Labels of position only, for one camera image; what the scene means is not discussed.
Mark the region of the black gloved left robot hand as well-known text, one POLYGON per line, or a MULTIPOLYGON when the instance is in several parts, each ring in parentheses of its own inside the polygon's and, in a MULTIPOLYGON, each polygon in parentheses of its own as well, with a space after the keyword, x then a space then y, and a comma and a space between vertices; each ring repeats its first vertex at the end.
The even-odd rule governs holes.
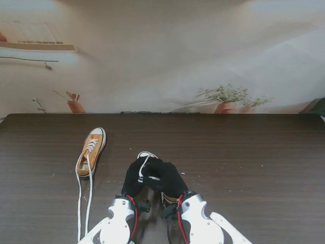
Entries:
POLYGON ((152 184, 152 179, 147 176, 146 170, 143 173, 143 180, 141 182, 138 181, 139 170, 144 161, 145 157, 140 157, 130 164, 121 190, 122 195, 129 195, 135 198, 144 186, 150 186, 152 184))

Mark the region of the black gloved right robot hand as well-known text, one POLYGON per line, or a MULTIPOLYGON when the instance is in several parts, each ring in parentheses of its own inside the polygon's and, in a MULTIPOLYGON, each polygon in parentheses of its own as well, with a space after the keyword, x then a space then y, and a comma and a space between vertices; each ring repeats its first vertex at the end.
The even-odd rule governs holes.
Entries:
POLYGON ((142 171, 145 186, 172 198, 179 198, 188 191, 187 185, 172 163, 157 158, 149 158, 148 162, 142 171))

